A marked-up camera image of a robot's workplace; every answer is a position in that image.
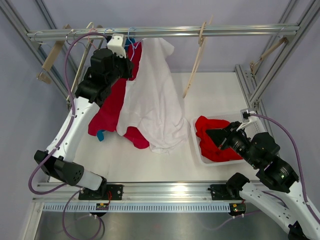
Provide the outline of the white t shirt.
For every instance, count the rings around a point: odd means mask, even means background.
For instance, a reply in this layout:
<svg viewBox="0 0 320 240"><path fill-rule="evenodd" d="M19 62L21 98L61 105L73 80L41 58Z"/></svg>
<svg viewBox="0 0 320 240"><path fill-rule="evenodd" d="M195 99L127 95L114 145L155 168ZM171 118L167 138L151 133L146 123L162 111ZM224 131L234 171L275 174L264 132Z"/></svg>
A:
<svg viewBox="0 0 320 240"><path fill-rule="evenodd" d="M125 87L116 131L123 136L135 127L156 154L168 154L189 137L185 118L166 58L174 46L163 38L144 38L135 80Z"/></svg>

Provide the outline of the magenta t shirt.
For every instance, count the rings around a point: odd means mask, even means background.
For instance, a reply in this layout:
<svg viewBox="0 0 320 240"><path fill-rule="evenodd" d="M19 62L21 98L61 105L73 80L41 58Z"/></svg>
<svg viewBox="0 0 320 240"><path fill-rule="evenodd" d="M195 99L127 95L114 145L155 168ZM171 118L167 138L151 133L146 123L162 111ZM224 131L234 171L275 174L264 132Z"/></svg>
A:
<svg viewBox="0 0 320 240"><path fill-rule="evenodd" d="M133 64L132 78L121 78L111 87L111 94L88 125L87 132L89 135L97 137L99 130L105 130L105 132L115 132L117 130L120 112L124 104L126 85L127 83L131 84L136 79L140 60Z"/></svg>

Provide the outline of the beige plastic hanger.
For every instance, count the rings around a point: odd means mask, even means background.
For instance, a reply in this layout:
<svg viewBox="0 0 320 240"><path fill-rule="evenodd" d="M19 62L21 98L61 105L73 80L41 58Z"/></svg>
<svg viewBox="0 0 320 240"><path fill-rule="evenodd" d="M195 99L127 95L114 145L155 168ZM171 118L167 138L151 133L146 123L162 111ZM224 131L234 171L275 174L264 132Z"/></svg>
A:
<svg viewBox="0 0 320 240"><path fill-rule="evenodd" d="M195 78L195 74L197 73L198 71L198 68L199 68L199 65L202 61L202 57L203 57L203 53L204 53L204 49L205 49L205 46L206 46L206 42L207 42L207 38L203 35L203 32L205 30L205 27L208 25L211 25L212 21L213 21L213 18L214 16L212 15L210 17L210 20L208 22L204 21L201 28L200 28L200 31L199 31L199 36L198 36L198 51L197 51L197 55L195 57L195 61L194 61L194 64L193 64L193 67L192 67L192 71L190 73L190 76L189 76L189 79L188 79L188 83L184 89L184 92L183 92L183 95L182 95L182 98L184 99L187 94L188 94L188 91L190 90L190 87L194 81L194 78Z"/></svg>

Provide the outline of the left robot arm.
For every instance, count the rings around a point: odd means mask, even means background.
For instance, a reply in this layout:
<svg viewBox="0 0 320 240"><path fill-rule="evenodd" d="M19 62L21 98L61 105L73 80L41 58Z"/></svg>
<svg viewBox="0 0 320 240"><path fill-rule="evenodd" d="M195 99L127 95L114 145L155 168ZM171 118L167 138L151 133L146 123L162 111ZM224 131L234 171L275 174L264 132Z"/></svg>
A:
<svg viewBox="0 0 320 240"><path fill-rule="evenodd" d="M82 134L111 94L119 79L132 77L133 63L123 47L97 49L90 58L90 67L79 83L71 110L61 129L46 150L38 150L34 160L46 175L66 185L89 189L97 200L107 195L106 179L75 163L74 158Z"/></svg>

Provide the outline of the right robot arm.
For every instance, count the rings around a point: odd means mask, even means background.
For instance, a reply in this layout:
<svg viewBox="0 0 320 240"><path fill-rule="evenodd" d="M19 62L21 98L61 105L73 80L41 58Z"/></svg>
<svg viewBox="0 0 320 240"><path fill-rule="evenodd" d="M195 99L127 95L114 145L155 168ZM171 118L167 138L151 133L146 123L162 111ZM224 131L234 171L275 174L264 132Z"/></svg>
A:
<svg viewBox="0 0 320 240"><path fill-rule="evenodd" d="M318 240L320 213L304 196L303 180L280 157L280 146L267 132L248 138L241 123L236 121L221 129L208 129L206 134L221 150L232 149L251 167L256 177L269 190L278 194L280 205L259 190L247 177L237 172L225 184L227 195L251 202L273 219L290 240Z"/></svg>

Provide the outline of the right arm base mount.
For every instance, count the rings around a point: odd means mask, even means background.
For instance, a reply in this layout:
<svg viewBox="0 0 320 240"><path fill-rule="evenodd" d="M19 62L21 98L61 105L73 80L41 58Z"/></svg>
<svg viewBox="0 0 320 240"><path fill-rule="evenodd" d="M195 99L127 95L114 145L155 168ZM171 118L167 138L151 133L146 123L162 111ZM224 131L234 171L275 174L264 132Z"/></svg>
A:
<svg viewBox="0 0 320 240"><path fill-rule="evenodd" d="M240 197L240 192L227 187L226 184L211 184L207 190L210 192L212 200L220 201L245 201Z"/></svg>

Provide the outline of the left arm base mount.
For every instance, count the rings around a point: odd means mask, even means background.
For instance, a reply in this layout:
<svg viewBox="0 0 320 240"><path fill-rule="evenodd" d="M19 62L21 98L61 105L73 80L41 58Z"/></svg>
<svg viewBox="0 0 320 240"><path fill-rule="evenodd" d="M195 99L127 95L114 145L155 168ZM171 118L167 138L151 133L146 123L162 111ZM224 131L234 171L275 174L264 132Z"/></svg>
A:
<svg viewBox="0 0 320 240"><path fill-rule="evenodd" d="M103 184L98 190L85 188L78 199L81 201L121 201L124 186L122 184Z"/></svg>

